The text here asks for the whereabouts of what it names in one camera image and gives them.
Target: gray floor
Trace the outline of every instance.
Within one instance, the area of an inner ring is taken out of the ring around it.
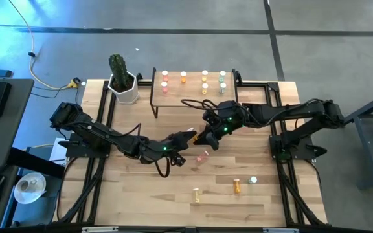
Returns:
[[[80,28],[267,29],[262,0],[103,0],[14,1],[33,26]],[[373,31],[373,0],[270,0],[277,30]],[[0,24],[23,25],[8,1],[0,0]],[[238,69],[246,80],[277,80],[268,35],[45,34],[37,33],[34,71],[52,85],[75,76],[108,78],[107,58],[121,53],[134,73],[145,78],[152,67],[168,70]],[[344,114],[373,99],[373,37],[278,36],[286,81],[296,81],[300,100],[333,99]],[[28,72],[30,35],[0,32],[0,69],[14,78]],[[35,91],[39,94],[54,94]],[[61,101],[32,96],[15,146],[50,143],[58,136],[49,117]],[[25,127],[33,122],[34,128]],[[373,189],[360,191],[367,160],[353,126],[322,130],[314,142],[328,148],[318,159],[329,223],[373,230]]]

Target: yellow object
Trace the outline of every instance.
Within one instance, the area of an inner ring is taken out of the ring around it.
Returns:
[[[208,89],[208,84],[207,83],[203,83],[202,84],[202,93],[206,94],[207,93],[207,89]]]
[[[186,83],[187,82],[187,72],[182,71],[181,72],[181,83]]]
[[[167,82],[169,80],[168,71],[162,71],[163,81]]]
[[[234,179],[234,193],[240,194],[241,188],[240,188],[240,179]]]
[[[68,88],[77,88],[77,87],[78,87],[78,84],[77,84],[75,81],[70,80],[70,83],[67,84],[67,87],[68,87]]]
[[[207,75],[208,75],[208,71],[203,71],[202,72],[202,82],[206,82],[207,81]]]
[[[199,188],[195,188],[192,191],[194,191],[194,202],[199,203]]]

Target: wooden tabletop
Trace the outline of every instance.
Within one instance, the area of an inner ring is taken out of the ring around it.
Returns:
[[[163,93],[161,83],[163,81],[162,71],[155,72],[153,86],[152,104],[155,107],[186,107],[181,103],[182,99],[204,100],[209,99],[214,103],[226,100],[235,100],[234,79],[231,72],[227,72],[224,83],[227,84],[224,93],[220,93],[218,81],[219,72],[209,72],[207,75],[207,93],[202,93],[202,73],[186,72],[186,83],[181,83],[181,72],[168,73],[168,92]]]
[[[104,80],[88,80],[83,97],[84,112],[96,118]],[[279,82],[283,104],[297,104],[295,82]],[[166,107],[155,119],[149,103],[150,87],[139,87],[140,97],[134,105],[116,103],[112,128],[131,130],[142,123],[141,135],[163,139],[171,133],[196,130],[205,125],[203,112],[189,107]],[[265,103],[264,91],[239,87],[240,102]],[[104,122],[109,106],[107,96]],[[294,120],[287,122],[294,129]],[[153,164],[143,165],[127,159],[116,148],[106,161],[96,215],[96,225],[211,226],[211,227],[284,227],[282,198],[277,167],[271,160],[267,138],[270,127],[241,128],[223,137],[220,149],[194,146],[182,151],[186,163],[171,167],[168,178],[161,178]],[[197,163],[195,158],[208,150],[209,159]],[[159,164],[164,170],[165,160]],[[82,191],[87,159],[79,158],[69,168],[61,194],[63,216]],[[305,161],[295,161],[299,192],[321,220],[326,222],[321,192],[315,170]],[[247,184],[256,176],[256,184]],[[241,180],[241,194],[234,195],[233,179]],[[199,188],[200,203],[193,200],[193,188]],[[290,198],[293,219],[296,214]],[[85,216],[90,204],[86,206]]]

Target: yellow plug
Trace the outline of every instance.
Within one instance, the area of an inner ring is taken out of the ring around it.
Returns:
[[[76,77],[70,80],[70,83],[67,86],[68,88],[77,88],[79,83],[80,83],[80,79]]]
[[[68,88],[76,88],[77,83],[75,83],[73,80],[70,80],[70,83],[67,86],[68,86]]]

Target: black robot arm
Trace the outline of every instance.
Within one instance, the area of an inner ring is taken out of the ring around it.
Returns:
[[[221,102],[214,107],[198,107],[204,109],[203,120],[208,124],[198,136],[195,145],[211,145],[217,150],[219,140],[234,130],[246,126],[261,128],[278,120],[311,118],[307,123],[293,131],[284,131],[280,135],[270,137],[272,154],[283,154],[286,150],[294,150],[302,141],[309,140],[310,135],[323,128],[338,128],[343,125],[343,115],[337,104],[331,100],[309,100],[303,104],[272,107],[267,104],[239,104],[235,101]],[[315,156],[326,153],[324,148],[312,146]]]
[[[178,132],[167,136],[164,140],[150,140],[139,134],[140,124],[132,131],[122,134],[91,118],[79,105],[65,102],[60,104],[50,117],[50,121],[51,127],[58,131],[61,129],[74,131],[92,150],[101,150],[113,144],[125,156],[139,159],[143,164],[151,164],[167,158],[171,165],[182,166],[185,159],[178,152],[187,149],[187,142],[196,134],[196,131]],[[136,129],[138,134],[130,135]],[[62,145],[69,147],[76,143],[63,142]]]

